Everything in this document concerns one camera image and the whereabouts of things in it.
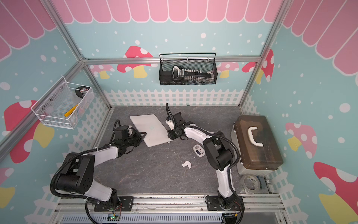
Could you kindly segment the silver laptop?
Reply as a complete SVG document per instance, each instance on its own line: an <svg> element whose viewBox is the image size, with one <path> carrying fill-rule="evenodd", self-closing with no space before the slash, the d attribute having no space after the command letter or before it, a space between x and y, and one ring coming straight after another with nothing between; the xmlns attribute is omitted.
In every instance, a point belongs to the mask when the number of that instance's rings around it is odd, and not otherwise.
<svg viewBox="0 0 358 224"><path fill-rule="evenodd" d="M146 132L144 142L148 147L169 143L166 128L154 114L130 116L130 120L139 132Z"/></svg>

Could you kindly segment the white wireless mouse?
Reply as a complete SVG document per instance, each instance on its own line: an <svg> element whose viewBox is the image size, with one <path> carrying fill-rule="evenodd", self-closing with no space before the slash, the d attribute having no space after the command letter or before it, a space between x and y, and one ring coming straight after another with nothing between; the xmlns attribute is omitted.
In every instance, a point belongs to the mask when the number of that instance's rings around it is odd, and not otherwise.
<svg viewBox="0 0 358 224"><path fill-rule="evenodd" d="M198 157L203 157L205 155L204 148L199 144L193 146L193 151Z"/></svg>

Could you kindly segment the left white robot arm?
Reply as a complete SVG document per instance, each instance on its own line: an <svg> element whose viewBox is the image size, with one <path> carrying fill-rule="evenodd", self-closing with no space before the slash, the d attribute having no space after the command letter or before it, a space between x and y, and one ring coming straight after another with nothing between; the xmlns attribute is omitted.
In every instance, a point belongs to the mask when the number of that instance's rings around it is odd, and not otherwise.
<svg viewBox="0 0 358 224"><path fill-rule="evenodd" d="M95 167L128 154L128 148L138 147L146 135L146 132L140 132L132 126L122 126L120 120L116 120L108 144L67 154L52 177L51 193L57 197L85 199L108 210L116 209L121 205L117 191L94 180Z"/></svg>

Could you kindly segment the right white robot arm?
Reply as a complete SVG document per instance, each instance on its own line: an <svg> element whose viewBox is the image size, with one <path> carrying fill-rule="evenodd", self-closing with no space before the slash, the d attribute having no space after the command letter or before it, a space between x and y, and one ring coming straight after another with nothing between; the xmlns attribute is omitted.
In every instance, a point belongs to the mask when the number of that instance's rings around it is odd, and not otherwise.
<svg viewBox="0 0 358 224"><path fill-rule="evenodd" d="M238 205L243 212L243 199L234 188L231 174L231 169L239 162L239 150L235 144L222 132L212 133L196 126L193 122L186 122L181 112L176 114L171 112L168 103L166 103L166 112L166 123L170 127L168 137L171 140L192 139L203 146L209 164L216 171L218 200L221 207L228 210Z"/></svg>

